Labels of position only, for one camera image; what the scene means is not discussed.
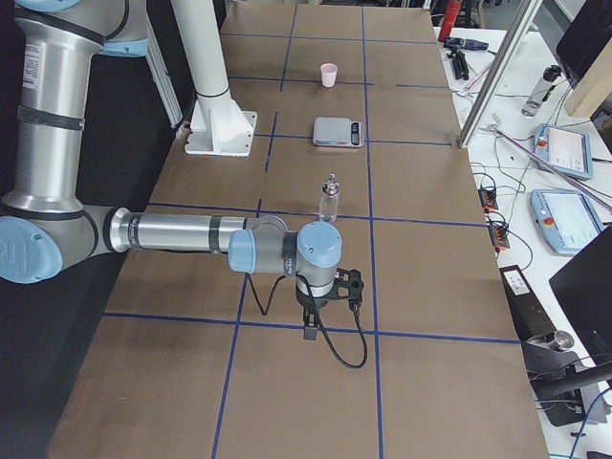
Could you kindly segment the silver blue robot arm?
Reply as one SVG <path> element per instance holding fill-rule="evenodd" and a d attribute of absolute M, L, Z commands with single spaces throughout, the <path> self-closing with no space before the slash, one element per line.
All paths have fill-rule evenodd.
<path fill-rule="evenodd" d="M 324 332 L 320 309 L 339 295 L 341 236 L 314 222 L 290 230 L 260 218 L 137 213 L 83 205 L 77 171 L 91 61 L 143 56 L 143 1 L 19 1 L 26 36 L 13 189 L 3 196 L 1 275 L 31 284 L 92 256 L 128 250 L 224 254 L 239 273 L 295 280 L 304 336 Z"/>

